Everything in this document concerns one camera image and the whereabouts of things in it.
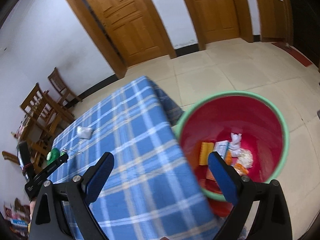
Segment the screw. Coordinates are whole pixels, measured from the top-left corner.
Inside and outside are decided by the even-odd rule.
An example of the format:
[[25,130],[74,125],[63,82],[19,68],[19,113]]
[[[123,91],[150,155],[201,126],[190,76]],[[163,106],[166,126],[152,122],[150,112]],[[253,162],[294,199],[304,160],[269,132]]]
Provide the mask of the screw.
[[273,184],[274,186],[279,186],[279,181],[277,181],[277,180],[274,179],[274,180],[272,181],[272,184]]
[[78,182],[79,180],[81,180],[81,176],[80,176],[80,175],[76,175],[76,176],[74,176],[74,177],[72,178],[72,180],[73,180],[74,182]]
[[244,182],[248,182],[250,178],[247,175],[241,176],[241,180]]
[[46,180],[44,183],[43,183],[43,186],[45,187],[48,187],[50,185],[50,180]]

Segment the dining table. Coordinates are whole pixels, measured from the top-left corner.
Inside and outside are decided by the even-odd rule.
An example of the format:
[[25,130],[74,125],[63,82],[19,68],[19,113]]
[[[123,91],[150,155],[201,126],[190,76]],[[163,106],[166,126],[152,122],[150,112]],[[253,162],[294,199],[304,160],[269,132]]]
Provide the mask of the dining table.
[[[182,109],[153,81],[141,76],[76,119],[55,138],[69,159],[49,179],[83,175],[105,152],[115,165],[98,199],[89,205],[110,240],[212,240],[224,223],[215,216],[172,131]],[[77,127],[90,127],[90,139]],[[68,202],[75,239],[83,239]]]

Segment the door frame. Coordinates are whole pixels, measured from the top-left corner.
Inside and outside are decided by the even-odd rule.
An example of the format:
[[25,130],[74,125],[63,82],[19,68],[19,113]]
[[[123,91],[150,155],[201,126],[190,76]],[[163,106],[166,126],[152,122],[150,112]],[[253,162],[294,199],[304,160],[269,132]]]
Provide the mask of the door frame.
[[290,0],[282,0],[284,5],[285,41],[293,46],[293,17]]
[[[115,52],[112,45],[108,39],[103,34],[102,30],[99,28],[95,19],[91,15],[88,8],[84,5],[82,0],[66,0],[72,11],[80,21],[83,28],[86,30],[87,34],[92,39],[93,43],[97,46],[98,50],[101,52],[102,56],[109,63],[110,67],[115,72],[116,76],[120,79],[125,76],[127,72],[128,65],[122,61],[119,55]],[[151,0],[144,0],[150,15],[155,22],[156,28],[158,29],[160,35],[162,36],[165,48],[170,58],[176,58],[176,52],[170,42],[169,36],[164,28],[164,25],[160,19],[160,16],[153,5]]]
[[[186,3],[186,6],[190,14],[190,18],[195,28],[195,32],[198,38],[199,49],[204,50],[206,48],[204,30],[202,29],[200,20],[197,16],[194,2],[193,0],[184,0],[184,1]],[[240,37],[247,42],[253,42],[251,15],[249,11],[248,0],[233,0],[233,1],[236,7],[236,15],[238,20]]]

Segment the black baseboard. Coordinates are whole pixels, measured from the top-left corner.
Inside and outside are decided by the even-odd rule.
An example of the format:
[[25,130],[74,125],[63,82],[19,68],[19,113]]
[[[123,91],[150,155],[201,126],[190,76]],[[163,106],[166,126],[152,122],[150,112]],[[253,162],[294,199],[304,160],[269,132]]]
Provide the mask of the black baseboard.
[[187,55],[187,54],[199,51],[199,46],[198,44],[192,44],[186,47],[175,49],[175,51],[176,51],[177,57],[180,57],[183,55]]
[[[100,81],[98,84],[95,84],[94,86],[90,87],[86,91],[84,91],[82,94],[79,95],[81,99],[85,99],[86,97],[92,95],[93,93],[97,92],[98,90],[106,87],[107,85],[112,84],[113,82],[116,82],[119,80],[116,76],[116,74],[113,74],[111,77],[108,77],[102,81]],[[66,108],[70,108],[76,105],[79,101],[77,99],[72,99],[69,103],[66,104]]]
[[260,35],[253,35],[253,42],[260,41]]

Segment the tiled floor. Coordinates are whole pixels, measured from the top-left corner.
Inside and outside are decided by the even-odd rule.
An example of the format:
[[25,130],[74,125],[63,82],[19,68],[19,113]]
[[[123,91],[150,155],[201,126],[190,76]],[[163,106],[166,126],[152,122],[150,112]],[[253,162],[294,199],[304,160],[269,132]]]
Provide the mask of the tiled floor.
[[[269,43],[242,39],[207,44],[207,50],[176,59],[163,56],[130,68],[126,76],[76,105],[86,110],[133,79],[147,75],[185,110],[201,98],[226,90],[248,90],[271,100],[290,130],[286,165],[278,177],[292,222],[293,239],[320,209],[320,74]],[[254,208],[247,225],[252,223]]]

